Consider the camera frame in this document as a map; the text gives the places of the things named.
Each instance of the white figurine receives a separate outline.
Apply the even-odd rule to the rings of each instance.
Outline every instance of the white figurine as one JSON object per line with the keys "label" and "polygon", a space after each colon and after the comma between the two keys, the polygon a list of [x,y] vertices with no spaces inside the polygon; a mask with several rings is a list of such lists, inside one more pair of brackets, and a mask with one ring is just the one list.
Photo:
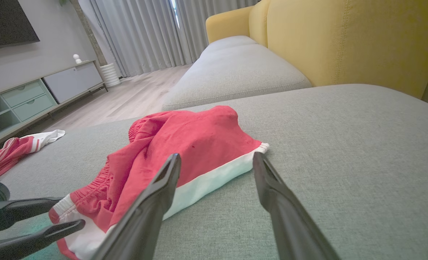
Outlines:
{"label": "white figurine", "polygon": [[81,59],[79,58],[79,55],[74,54],[74,55],[72,56],[72,58],[76,61],[76,64],[80,64],[80,63],[82,63]]}

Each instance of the white curtain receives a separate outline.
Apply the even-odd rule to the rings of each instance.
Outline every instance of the white curtain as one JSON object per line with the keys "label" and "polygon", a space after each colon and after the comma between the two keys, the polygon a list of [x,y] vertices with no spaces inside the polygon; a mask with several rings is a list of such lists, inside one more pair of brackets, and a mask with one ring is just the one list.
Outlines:
{"label": "white curtain", "polygon": [[[87,17],[89,20],[90,28],[92,29],[95,38],[97,39],[98,46],[100,46],[100,49],[102,49],[103,56],[105,56],[106,61],[108,64],[112,62],[116,64],[115,57],[111,52],[111,48],[107,39],[105,38],[102,28],[100,28],[100,23],[97,19],[97,16],[95,15],[94,8],[92,7],[90,0],[79,0],[79,4],[82,8],[82,11],[84,12],[85,17]],[[122,76],[118,66],[116,67],[116,72],[118,77]]]}
{"label": "white curtain", "polygon": [[169,0],[92,0],[92,5],[125,76],[187,64]]}
{"label": "white curtain", "polygon": [[195,62],[207,47],[209,16],[255,5],[258,0],[176,0],[184,57]]}
{"label": "white curtain", "polygon": [[209,16],[257,0],[175,0],[176,11],[172,0],[90,2],[118,68],[129,77],[192,64],[207,46]]}

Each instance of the sofa seam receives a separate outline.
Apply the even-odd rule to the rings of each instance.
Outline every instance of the sofa seam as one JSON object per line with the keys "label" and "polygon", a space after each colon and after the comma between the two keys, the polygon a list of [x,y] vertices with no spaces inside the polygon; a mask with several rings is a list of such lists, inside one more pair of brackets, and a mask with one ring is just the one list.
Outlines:
{"label": "sofa seam", "polygon": [[207,99],[199,99],[199,100],[191,101],[191,102],[178,103],[178,104],[174,104],[174,105],[164,105],[164,107],[177,107],[179,105],[188,105],[188,104],[192,105],[192,104],[196,104],[196,103],[199,103],[201,101],[204,101],[204,100],[210,100],[210,99],[216,100],[216,99],[221,99],[221,98],[224,98],[224,97],[238,96],[238,95],[242,95],[242,94],[265,92],[267,90],[273,90],[273,89],[278,89],[278,88],[282,88],[282,87],[290,87],[290,86],[299,85],[302,82],[304,82],[305,80],[307,80],[307,79],[304,78],[301,82],[297,82],[297,83],[294,83],[294,84],[284,84],[284,85],[281,85],[281,86],[278,86],[278,87],[272,87],[272,88],[268,88],[268,89],[251,90],[251,91],[247,91],[247,92],[240,92],[240,93],[235,93],[235,94],[230,94],[230,95],[223,95],[223,96],[217,96],[217,97],[209,97]]}
{"label": "sofa seam", "polygon": [[347,21],[348,21],[348,17],[349,17],[349,2],[351,0],[346,0],[346,7],[344,8],[344,15],[343,15],[343,29],[341,30],[341,42],[339,45],[339,57],[338,57],[338,61],[336,64],[336,77],[334,79],[333,84],[337,84],[338,83],[338,79],[339,79],[339,73],[341,70],[341,60],[343,58],[343,50],[344,50],[344,43],[346,42],[346,29],[347,29]]}
{"label": "sofa seam", "polygon": [[249,44],[245,44],[245,45],[239,45],[239,46],[230,46],[230,47],[227,47],[227,48],[224,48],[224,49],[216,49],[216,50],[214,50],[214,51],[211,51],[211,53],[215,53],[215,52],[217,52],[217,51],[223,51],[223,50],[225,50],[225,49],[231,49],[231,48],[236,48],[236,47],[241,47],[241,46],[253,46],[254,44],[259,44],[259,43],[257,43],[256,41],[254,41],[254,43],[249,43]]}

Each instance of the sofa cushion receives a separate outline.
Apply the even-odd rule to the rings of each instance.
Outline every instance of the sofa cushion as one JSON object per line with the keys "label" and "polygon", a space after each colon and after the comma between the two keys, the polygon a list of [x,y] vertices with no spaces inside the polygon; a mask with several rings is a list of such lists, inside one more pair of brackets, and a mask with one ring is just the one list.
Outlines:
{"label": "sofa cushion", "polygon": [[232,48],[237,46],[246,46],[249,44],[257,44],[253,39],[247,36],[232,36],[224,39],[217,40],[209,44],[206,49],[201,53],[200,57],[203,57],[206,53],[219,51],[226,48]]}
{"label": "sofa cushion", "polygon": [[[428,104],[348,84],[192,107],[230,105],[342,259],[428,258]],[[128,143],[133,120],[68,132],[2,176],[11,199],[64,196],[92,181]],[[50,224],[16,223],[0,239]],[[155,259],[278,259],[252,172],[162,224]],[[29,259],[64,259],[55,244]]]}
{"label": "sofa cushion", "polygon": [[164,110],[311,87],[294,66],[260,44],[203,54],[169,91]]}

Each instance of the clothing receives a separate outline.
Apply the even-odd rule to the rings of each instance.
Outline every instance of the clothing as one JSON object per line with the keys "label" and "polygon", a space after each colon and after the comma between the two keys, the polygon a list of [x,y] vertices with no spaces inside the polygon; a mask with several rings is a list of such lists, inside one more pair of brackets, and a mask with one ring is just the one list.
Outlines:
{"label": "clothing", "polygon": [[65,135],[63,130],[26,135],[22,138],[10,138],[0,150],[0,176],[12,168],[21,158],[39,151],[49,143]]}
{"label": "clothing", "polygon": [[133,123],[129,141],[108,156],[91,184],[49,211],[54,224],[86,221],[82,230],[57,242],[64,255],[90,259],[169,155],[180,154],[181,172],[164,219],[252,169],[254,152],[265,153],[269,147],[241,130],[230,107],[149,115]]}

